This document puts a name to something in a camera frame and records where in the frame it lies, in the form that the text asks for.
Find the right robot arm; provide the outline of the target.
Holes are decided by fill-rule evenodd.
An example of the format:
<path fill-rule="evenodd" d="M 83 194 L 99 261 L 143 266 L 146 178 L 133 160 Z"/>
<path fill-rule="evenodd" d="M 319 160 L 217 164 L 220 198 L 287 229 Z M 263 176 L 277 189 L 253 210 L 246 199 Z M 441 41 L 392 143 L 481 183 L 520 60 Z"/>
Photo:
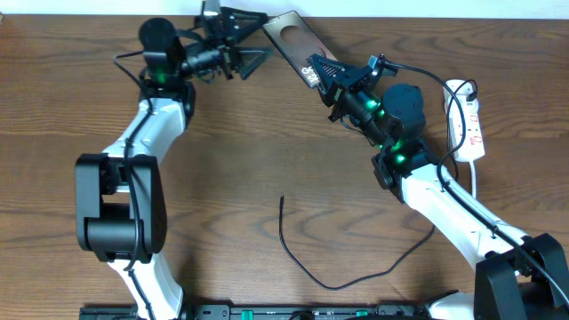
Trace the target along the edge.
<path fill-rule="evenodd" d="M 426 123 L 417 86 L 395 84 L 373 93 L 399 65 L 384 56 L 358 68 L 319 54 L 308 59 L 331 121 L 349 118 L 372 144 L 374 174 L 430 220 L 475 272 L 475 291 L 454 292 L 422 306 L 430 319 L 566 319 L 568 265 L 551 235 L 529 236 L 490 212 L 458 184 L 422 138 Z"/>

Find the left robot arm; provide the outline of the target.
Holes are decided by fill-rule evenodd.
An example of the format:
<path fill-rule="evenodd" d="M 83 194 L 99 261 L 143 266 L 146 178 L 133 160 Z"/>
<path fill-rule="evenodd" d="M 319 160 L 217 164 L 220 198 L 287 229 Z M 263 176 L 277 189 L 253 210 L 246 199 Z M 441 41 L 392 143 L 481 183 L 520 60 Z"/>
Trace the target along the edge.
<path fill-rule="evenodd" d="M 263 12 L 203 3 L 192 28 L 152 18 L 139 30 L 144 68 L 136 116 L 99 153 L 75 164 L 76 234 L 124 280 L 131 307 L 84 307 L 83 319 L 189 319 L 191 308 L 164 256 L 167 212 L 159 166 L 195 112 L 194 79 L 248 78 L 269 56 L 244 40 L 268 21 Z"/>

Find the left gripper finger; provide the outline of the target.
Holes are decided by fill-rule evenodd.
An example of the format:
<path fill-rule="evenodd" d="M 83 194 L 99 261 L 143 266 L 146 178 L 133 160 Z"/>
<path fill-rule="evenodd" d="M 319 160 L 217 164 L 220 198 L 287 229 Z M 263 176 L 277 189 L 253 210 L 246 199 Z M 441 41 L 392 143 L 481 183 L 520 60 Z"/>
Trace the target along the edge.
<path fill-rule="evenodd" d="M 269 48 L 238 47 L 236 49 L 235 71 L 246 80 L 272 54 Z"/>
<path fill-rule="evenodd" d="M 264 12 L 249 12 L 222 6 L 221 17 L 224 36 L 231 44 L 240 44 L 268 22 Z"/>

